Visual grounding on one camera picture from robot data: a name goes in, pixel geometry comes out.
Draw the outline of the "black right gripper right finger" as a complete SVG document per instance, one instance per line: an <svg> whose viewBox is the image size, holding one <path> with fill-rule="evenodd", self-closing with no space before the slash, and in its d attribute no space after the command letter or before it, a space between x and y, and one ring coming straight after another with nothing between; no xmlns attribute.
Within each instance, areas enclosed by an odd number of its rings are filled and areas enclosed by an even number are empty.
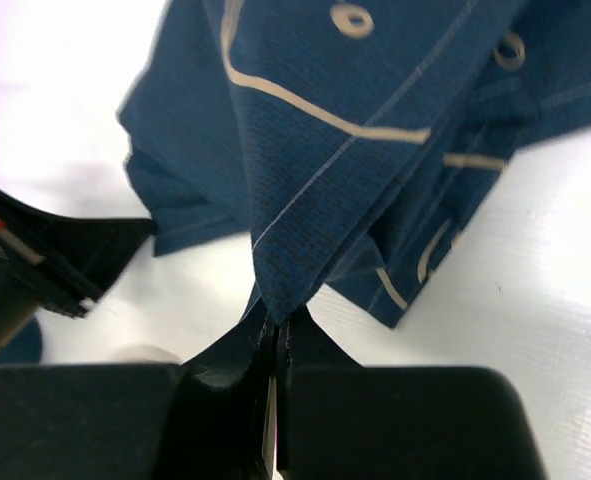
<svg viewBox="0 0 591 480"><path fill-rule="evenodd" d="M300 309L278 330L286 479L542 479L521 399L475 366L365 367Z"/></svg>

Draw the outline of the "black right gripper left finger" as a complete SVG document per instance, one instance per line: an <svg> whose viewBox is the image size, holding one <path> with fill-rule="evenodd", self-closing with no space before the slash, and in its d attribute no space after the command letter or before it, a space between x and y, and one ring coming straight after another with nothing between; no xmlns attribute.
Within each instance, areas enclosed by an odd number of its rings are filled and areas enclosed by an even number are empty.
<svg viewBox="0 0 591 480"><path fill-rule="evenodd" d="M0 479L267 479L272 338L182 364L0 367Z"/></svg>

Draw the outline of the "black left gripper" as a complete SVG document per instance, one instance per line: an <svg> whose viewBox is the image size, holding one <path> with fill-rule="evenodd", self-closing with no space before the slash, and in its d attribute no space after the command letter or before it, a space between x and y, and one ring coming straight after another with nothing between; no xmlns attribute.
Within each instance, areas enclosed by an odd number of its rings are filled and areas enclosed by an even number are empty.
<svg viewBox="0 0 591 480"><path fill-rule="evenodd" d="M71 318L83 318L93 309L155 232L149 218L73 218L14 199L9 209L46 244L50 262L73 270L35 273L35 291L44 308ZM0 364L40 362L37 308L37 298L0 257Z"/></svg>

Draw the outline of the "dark blue patterned cloth napkin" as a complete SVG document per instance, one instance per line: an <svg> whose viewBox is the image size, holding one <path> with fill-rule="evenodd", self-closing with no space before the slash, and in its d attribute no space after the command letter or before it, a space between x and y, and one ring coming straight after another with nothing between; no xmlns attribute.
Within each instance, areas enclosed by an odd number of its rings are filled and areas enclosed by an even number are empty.
<svg viewBox="0 0 591 480"><path fill-rule="evenodd" d="M167 255L394 326L514 152L591 125L591 1L173 1L119 115Z"/></svg>

